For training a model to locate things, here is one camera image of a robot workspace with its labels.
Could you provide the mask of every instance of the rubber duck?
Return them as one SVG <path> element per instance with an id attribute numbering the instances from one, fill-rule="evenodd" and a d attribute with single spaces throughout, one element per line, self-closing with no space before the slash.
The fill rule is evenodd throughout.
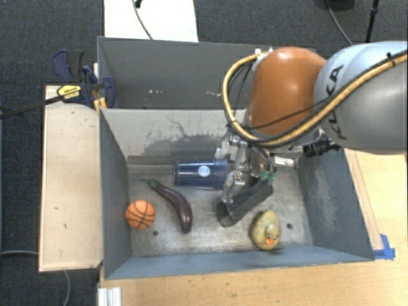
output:
<path id="1" fill-rule="evenodd" d="M 264 251 L 270 251 L 281 240 L 280 228 L 276 213 L 268 210 L 254 220 L 249 236 L 256 247 Z"/>

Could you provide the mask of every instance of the dark gray carpet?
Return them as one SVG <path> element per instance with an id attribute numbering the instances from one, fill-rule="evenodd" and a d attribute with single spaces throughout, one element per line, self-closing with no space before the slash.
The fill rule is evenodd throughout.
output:
<path id="1" fill-rule="evenodd" d="M 329 57 L 347 46 L 324 0 L 194 0 L 200 41 L 298 45 Z M 345 32 L 365 39 L 372 0 L 332 1 Z M 380 0 L 373 41 L 407 40 L 408 0 Z M 58 80 L 50 58 L 62 48 L 96 60 L 103 0 L 0 0 L 1 104 L 18 108 Z M 41 192 L 41 110 L 3 121 L 3 250 L 37 251 Z M 96 271 L 70 272 L 70 305 L 96 304 Z M 39 275 L 27 257 L 1 258 L 0 304 L 62 305 L 64 277 Z"/>

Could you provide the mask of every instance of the bin floor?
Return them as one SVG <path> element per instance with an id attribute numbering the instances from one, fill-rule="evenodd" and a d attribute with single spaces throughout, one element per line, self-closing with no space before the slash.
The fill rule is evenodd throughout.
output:
<path id="1" fill-rule="evenodd" d="M 282 233 L 278 248 L 287 244 L 312 245 L 312 235 L 295 169 L 279 169 L 273 182 L 273 194 L 229 228 L 221 226 L 215 213 L 220 191 L 175 186 L 172 184 L 171 167 L 160 167 L 159 171 L 157 169 L 159 168 L 128 166 L 129 202 L 147 200 L 156 210 L 156 218 L 151 227 L 131 230 L 134 257 L 256 249 L 249 238 L 249 226 L 256 214 L 268 209 L 273 210 L 279 217 Z M 193 210 L 193 226 L 188 234 L 181 231 L 172 205 L 140 181 L 141 178 L 155 178 L 186 197 Z"/>

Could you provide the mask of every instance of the toy basketball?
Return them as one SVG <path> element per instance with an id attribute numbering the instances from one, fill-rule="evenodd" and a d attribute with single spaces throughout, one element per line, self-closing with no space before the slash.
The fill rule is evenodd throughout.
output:
<path id="1" fill-rule="evenodd" d="M 135 229 L 147 229 L 154 221 L 154 207 L 145 200 L 132 202 L 126 209 L 126 222 Z"/>

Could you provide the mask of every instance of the purple eggplant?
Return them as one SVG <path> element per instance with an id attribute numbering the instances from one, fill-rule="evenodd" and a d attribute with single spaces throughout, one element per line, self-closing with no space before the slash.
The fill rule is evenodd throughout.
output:
<path id="1" fill-rule="evenodd" d="M 180 193 L 162 185 L 156 179 L 140 179 L 152 188 L 157 194 L 169 201 L 176 210 L 181 228 L 184 233 L 189 233 L 193 224 L 193 211 L 189 202 Z"/>

